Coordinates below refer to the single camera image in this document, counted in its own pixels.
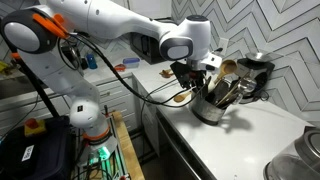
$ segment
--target utensil holder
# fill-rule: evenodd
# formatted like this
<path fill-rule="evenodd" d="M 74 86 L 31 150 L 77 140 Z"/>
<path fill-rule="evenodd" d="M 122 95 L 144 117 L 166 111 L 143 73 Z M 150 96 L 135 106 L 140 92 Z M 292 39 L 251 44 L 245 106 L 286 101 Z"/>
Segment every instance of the utensil holder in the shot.
<path fill-rule="evenodd" d="M 220 109 L 207 102 L 201 95 L 191 101 L 189 108 L 199 120 L 211 126 L 217 125 L 226 111 L 226 108 Z"/>

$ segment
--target kitchen counter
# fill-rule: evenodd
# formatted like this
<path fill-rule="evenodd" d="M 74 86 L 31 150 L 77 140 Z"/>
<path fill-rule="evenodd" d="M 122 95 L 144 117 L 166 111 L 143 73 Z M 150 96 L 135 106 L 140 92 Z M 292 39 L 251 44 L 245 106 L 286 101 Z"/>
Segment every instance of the kitchen counter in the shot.
<path fill-rule="evenodd" d="M 108 58 L 112 59 L 113 65 L 117 65 L 123 58 L 135 56 L 132 52 L 124 51 Z M 139 68 L 128 69 L 120 74 L 122 77 L 133 75 L 147 92 L 151 92 L 174 79 L 174 76 L 164 79 L 159 75 L 159 72 L 168 69 L 171 63 L 167 61 L 150 66 L 145 61 L 141 61 Z M 116 80 L 104 62 L 99 61 L 98 67 L 97 70 L 85 71 L 84 77 L 89 82 L 97 85 Z M 162 101 L 179 91 L 181 91 L 180 85 L 175 84 L 152 94 L 151 97 Z M 50 89 L 46 89 L 46 92 L 53 94 Z M 28 93 L 15 99 L 7 98 L 0 101 L 0 108 L 6 102 L 32 101 L 35 97 L 36 93 Z M 182 103 L 169 102 L 170 105 Z M 264 166 L 299 137 L 305 126 L 310 125 L 269 102 L 261 101 L 230 106 L 217 126 L 202 123 L 192 114 L 188 106 L 183 108 L 158 106 L 157 108 L 219 180 L 263 180 Z"/>

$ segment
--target wooden spoon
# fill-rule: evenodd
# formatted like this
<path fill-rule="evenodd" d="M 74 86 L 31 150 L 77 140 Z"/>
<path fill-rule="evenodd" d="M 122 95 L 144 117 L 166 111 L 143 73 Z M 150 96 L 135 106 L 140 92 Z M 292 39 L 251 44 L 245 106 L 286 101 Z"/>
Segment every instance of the wooden spoon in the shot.
<path fill-rule="evenodd" d="M 170 73 L 171 69 L 167 69 L 167 70 L 162 70 L 162 72 L 160 72 L 159 74 L 161 74 L 162 77 L 164 78 L 170 78 L 173 73 Z"/>
<path fill-rule="evenodd" d="M 182 102 L 186 99 L 186 97 L 188 97 L 190 94 L 192 93 L 192 91 L 186 92 L 184 94 L 179 94 L 176 97 L 173 98 L 174 102 Z"/>
<path fill-rule="evenodd" d="M 235 61 L 233 60 L 223 61 L 220 66 L 220 73 L 217 79 L 214 81 L 214 84 L 217 84 L 217 82 L 219 82 L 223 78 L 223 76 L 234 73 L 237 70 L 237 68 L 238 66 Z"/>

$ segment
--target cabinet drawer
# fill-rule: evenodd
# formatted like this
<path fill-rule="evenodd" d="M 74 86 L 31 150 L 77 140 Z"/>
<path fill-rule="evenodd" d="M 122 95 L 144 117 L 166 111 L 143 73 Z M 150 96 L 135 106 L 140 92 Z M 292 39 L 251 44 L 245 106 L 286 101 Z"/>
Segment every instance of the cabinet drawer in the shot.
<path fill-rule="evenodd" d="M 132 87 L 132 80 L 130 78 L 125 78 L 124 81 L 130 87 Z M 119 81 L 113 81 L 107 84 L 98 85 L 97 88 L 100 92 L 101 102 L 115 99 L 117 97 L 130 93 L 130 91 L 125 88 Z"/>
<path fill-rule="evenodd" d="M 60 115 L 67 114 L 69 112 L 69 108 L 62 97 L 52 98 L 51 102 Z M 6 133 L 7 130 L 9 130 L 21 118 L 23 118 L 34 107 L 34 105 L 35 103 L 1 112 L 0 134 Z M 29 118 L 46 119 L 49 117 L 52 117 L 50 111 L 47 109 L 43 101 L 40 101 L 38 102 L 36 108 L 27 117 L 24 118 L 20 125 L 23 125 L 24 121 Z"/>
<path fill-rule="evenodd" d="M 100 103 L 100 110 L 102 113 L 105 113 L 104 105 L 107 105 L 109 112 L 120 111 L 122 116 L 129 115 L 131 113 L 134 113 L 135 111 L 134 97 L 132 94 L 128 94 L 123 97 L 113 99 L 111 101 Z"/>
<path fill-rule="evenodd" d="M 137 119 L 135 113 L 124 116 L 123 121 L 126 124 L 128 132 L 138 128 Z"/>

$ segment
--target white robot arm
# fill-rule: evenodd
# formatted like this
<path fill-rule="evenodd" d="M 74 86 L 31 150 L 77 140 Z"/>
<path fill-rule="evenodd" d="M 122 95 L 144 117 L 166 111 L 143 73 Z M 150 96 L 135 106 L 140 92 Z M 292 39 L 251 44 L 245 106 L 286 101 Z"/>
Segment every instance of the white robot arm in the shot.
<path fill-rule="evenodd" d="M 221 64 L 221 58 L 209 50 L 210 22 L 202 16 L 190 16 L 176 26 L 143 17 L 109 0 L 50 0 L 47 5 L 6 16 L 1 23 L 4 38 L 17 47 L 20 57 L 39 79 L 54 92 L 72 99 L 71 124 L 85 130 L 85 138 L 95 150 L 108 147 L 111 152 L 115 148 L 107 121 L 100 112 L 99 92 L 61 61 L 60 47 L 56 45 L 59 33 L 46 27 L 52 22 L 42 24 L 35 14 L 47 20 L 59 14 L 67 32 L 78 30 L 101 39 L 114 39 L 129 32 L 154 37 L 159 40 L 165 59 L 186 58 L 192 71 L 213 70 Z"/>

